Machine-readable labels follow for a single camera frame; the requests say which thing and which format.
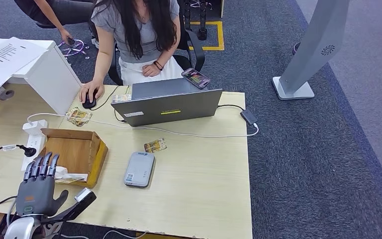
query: robotic finger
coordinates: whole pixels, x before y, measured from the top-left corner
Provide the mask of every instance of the robotic finger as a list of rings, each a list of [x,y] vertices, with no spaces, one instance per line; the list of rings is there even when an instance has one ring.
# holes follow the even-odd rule
[[[25,169],[24,178],[23,178],[23,181],[25,181],[25,182],[30,178],[30,175],[31,175],[31,168],[33,167],[33,163],[34,163],[34,161],[32,161],[31,163],[29,163],[29,164],[27,165],[27,168]]]
[[[58,162],[59,159],[59,154],[55,154],[52,158],[52,161],[49,165],[49,172],[47,173],[48,177],[55,177],[55,172],[56,172],[56,163]]]
[[[43,157],[37,157],[36,162],[33,164],[33,168],[31,169],[31,175],[30,178],[34,177],[36,178],[39,176],[39,169],[40,169],[40,162],[43,160]]]
[[[43,161],[42,164],[40,165],[40,172],[39,175],[45,177],[47,173],[47,165],[49,163],[50,157],[52,156],[52,152],[48,152]]]

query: laptop lid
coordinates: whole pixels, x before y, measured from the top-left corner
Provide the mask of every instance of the laptop lid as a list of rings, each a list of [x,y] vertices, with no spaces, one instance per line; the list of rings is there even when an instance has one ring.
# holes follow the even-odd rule
[[[112,103],[131,126],[213,116],[222,89]]]
[[[141,99],[157,96],[176,95],[181,93],[201,91],[185,78],[151,81],[132,84],[131,99]]]

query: person's hand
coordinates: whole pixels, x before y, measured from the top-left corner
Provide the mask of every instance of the person's hand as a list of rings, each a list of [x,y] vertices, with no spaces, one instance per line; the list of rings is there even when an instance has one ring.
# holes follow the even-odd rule
[[[104,85],[103,81],[100,80],[92,80],[90,82],[85,83],[80,90],[80,102],[86,102],[86,94],[89,95],[90,103],[93,102],[93,92],[97,90],[96,99],[104,94]]]
[[[59,32],[61,33],[62,40],[64,40],[65,43],[67,43],[68,45],[69,45],[68,37],[71,39],[74,39],[65,28],[62,28]]]
[[[143,66],[143,76],[157,76],[160,74],[160,70],[156,67],[155,64],[145,65]]]

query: person's arm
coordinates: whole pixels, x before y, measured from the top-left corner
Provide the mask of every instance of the person's arm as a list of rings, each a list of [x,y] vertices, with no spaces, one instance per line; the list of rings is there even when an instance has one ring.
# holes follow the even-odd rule
[[[165,66],[166,62],[168,62],[169,59],[173,56],[173,54],[175,53],[175,50],[177,49],[179,45],[179,41],[181,39],[181,25],[180,25],[178,16],[174,19],[174,24],[177,31],[177,40],[175,41],[175,43],[172,45],[172,47],[169,50],[163,51],[162,54],[160,54],[159,58],[157,59],[157,62],[159,62],[162,66]]]
[[[103,95],[103,80],[109,71],[112,63],[113,50],[115,48],[113,42],[113,33],[105,31],[103,28],[96,26],[97,35],[99,37],[99,52],[97,54],[95,75],[93,80],[83,85],[80,93],[80,101],[86,101],[86,94],[89,94],[90,102],[93,102],[93,92],[97,89],[96,99]]]
[[[61,22],[57,18],[55,12],[50,7],[49,3],[46,0],[34,0],[37,6],[40,8],[42,13],[49,19],[49,21],[55,25],[55,27],[61,33],[62,39],[68,43],[68,37],[73,39],[71,34],[62,26]]]
[[[172,47],[169,50],[164,50],[162,54],[160,54],[159,58],[157,59],[157,62],[162,65],[162,67],[165,66],[165,64],[169,61],[169,59],[173,56],[175,50],[177,49],[179,45],[179,41],[181,39],[181,24],[179,22],[179,16],[175,17],[174,24],[176,26],[176,41],[172,45]],[[146,65],[143,66],[143,75],[144,76],[157,76],[160,74],[160,70],[156,67],[156,65]]]

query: cardboard box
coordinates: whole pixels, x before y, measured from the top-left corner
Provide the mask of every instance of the cardboard box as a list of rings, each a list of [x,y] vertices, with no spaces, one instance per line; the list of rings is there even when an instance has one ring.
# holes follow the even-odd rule
[[[69,185],[94,187],[108,150],[97,133],[55,128],[43,128],[42,132],[47,136],[47,141],[41,155],[47,152],[58,153],[57,166],[67,168],[68,173],[88,174],[87,182],[76,181]]]

